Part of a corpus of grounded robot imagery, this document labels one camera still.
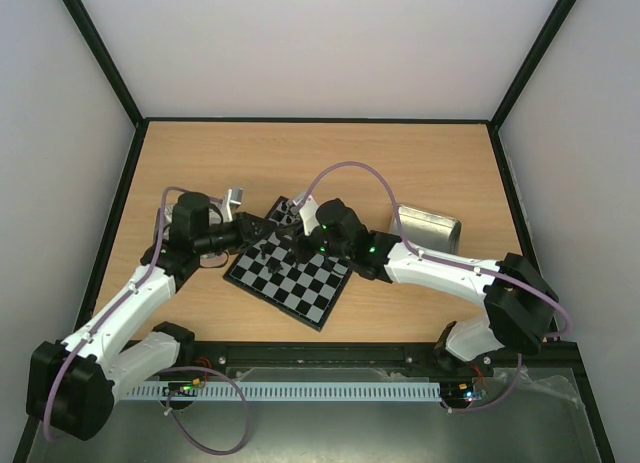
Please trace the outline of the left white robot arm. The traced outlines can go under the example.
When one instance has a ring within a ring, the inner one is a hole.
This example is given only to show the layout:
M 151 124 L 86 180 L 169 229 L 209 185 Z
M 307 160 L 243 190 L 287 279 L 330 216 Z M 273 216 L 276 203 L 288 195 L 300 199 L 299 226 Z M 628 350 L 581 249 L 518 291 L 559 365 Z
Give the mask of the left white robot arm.
M 119 292 L 88 322 L 32 353 L 26 411 L 47 440 L 60 430 L 80 440 L 95 436 L 116 403 L 187 353 L 192 332 L 168 324 L 127 344 L 141 325 L 200 269 L 205 255 L 237 254 L 274 230 L 268 219 L 240 212 L 232 188 L 222 200 L 181 190 L 161 202 L 152 245 Z

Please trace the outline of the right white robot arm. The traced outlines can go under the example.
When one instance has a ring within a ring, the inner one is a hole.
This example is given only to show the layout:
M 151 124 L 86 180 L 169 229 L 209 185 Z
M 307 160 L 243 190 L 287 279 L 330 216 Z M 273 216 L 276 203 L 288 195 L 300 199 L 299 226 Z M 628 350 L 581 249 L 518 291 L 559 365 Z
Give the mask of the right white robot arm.
M 339 199 L 317 204 L 310 196 L 299 196 L 292 204 L 302 223 L 293 237 L 300 260 L 339 258 L 364 279 L 431 288 L 483 309 L 483 314 L 453 321 L 442 331 L 434 359 L 443 372 L 458 374 L 500 349 L 521 355 L 540 351 L 558 297 L 523 256 L 469 259 L 414 246 L 399 234 L 368 230 Z

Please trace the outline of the silver tin with white pieces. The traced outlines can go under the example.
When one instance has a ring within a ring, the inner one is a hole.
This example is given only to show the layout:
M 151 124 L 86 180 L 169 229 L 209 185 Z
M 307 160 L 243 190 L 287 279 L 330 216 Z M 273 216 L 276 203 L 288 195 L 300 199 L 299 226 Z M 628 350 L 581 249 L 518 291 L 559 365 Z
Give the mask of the silver tin with white pieces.
M 155 223 L 154 230 L 162 228 L 163 244 L 169 241 L 169 230 L 172 223 L 172 213 L 174 204 L 168 204 L 163 210 L 163 216 L 159 222 Z M 222 223 L 223 215 L 219 205 L 211 203 L 209 206 L 209 223 Z M 219 269 L 225 267 L 229 262 L 229 253 L 224 250 L 219 253 L 205 253 L 199 256 L 200 267 L 203 269 Z

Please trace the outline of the black and silver chessboard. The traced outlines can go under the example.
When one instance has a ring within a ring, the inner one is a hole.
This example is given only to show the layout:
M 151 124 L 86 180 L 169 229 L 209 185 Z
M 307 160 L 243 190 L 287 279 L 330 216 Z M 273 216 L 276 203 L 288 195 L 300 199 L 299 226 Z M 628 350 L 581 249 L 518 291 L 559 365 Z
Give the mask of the black and silver chessboard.
M 346 261 L 316 255 L 298 263 L 290 249 L 288 234 L 273 232 L 239 254 L 224 274 L 224 280 L 263 300 L 305 325 L 320 331 L 352 274 Z M 268 247 L 266 259 L 260 246 Z M 269 263 L 281 270 L 270 274 Z

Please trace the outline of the empty gold-rimmed metal tin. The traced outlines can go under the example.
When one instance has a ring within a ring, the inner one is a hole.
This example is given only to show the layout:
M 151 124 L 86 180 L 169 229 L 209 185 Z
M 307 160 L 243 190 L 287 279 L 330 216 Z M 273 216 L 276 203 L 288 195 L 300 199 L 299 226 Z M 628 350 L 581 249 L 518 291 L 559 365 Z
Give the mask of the empty gold-rimmed metal tin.
M 462 224 L 461 221 L 440 213 L 401 204 L 399 220 L 408 240 L 416 245 L 431 250 L 458 254 Z M 398 220 L 391 218 L 389 232 L 400 235 Z

